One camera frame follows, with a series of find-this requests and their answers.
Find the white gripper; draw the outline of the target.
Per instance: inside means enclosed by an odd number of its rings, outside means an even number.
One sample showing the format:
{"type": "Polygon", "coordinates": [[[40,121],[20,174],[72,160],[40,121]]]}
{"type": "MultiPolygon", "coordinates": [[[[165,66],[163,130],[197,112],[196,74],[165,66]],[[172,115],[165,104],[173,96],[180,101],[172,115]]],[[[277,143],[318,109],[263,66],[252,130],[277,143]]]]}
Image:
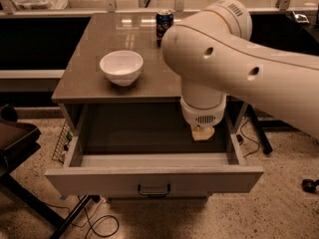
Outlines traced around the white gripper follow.
{"type": "Polygon", "coordinates": [[[195,141],[209,140],[214,135],[213,126],[221,122],[226,107],[226,94],[218,96],[211,108],[196,108],[184,99],[180,100],[181,111],[186,122],[193,126],[192,137],[195,141]]]}

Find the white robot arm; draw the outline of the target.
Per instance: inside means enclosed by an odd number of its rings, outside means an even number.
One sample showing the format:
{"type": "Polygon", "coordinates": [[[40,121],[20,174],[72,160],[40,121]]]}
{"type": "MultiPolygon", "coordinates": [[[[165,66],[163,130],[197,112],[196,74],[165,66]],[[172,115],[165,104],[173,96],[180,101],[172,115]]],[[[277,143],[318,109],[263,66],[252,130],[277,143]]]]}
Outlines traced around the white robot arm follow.
{"type": "Polygon", "coordinates": [[[195,139],[212,136],[227,96],[319,137],[319,58],[249,41],[252,21],[236,0],[219,0],[173,24],[161,39],[181,76],[182,114],[195,139]]]}

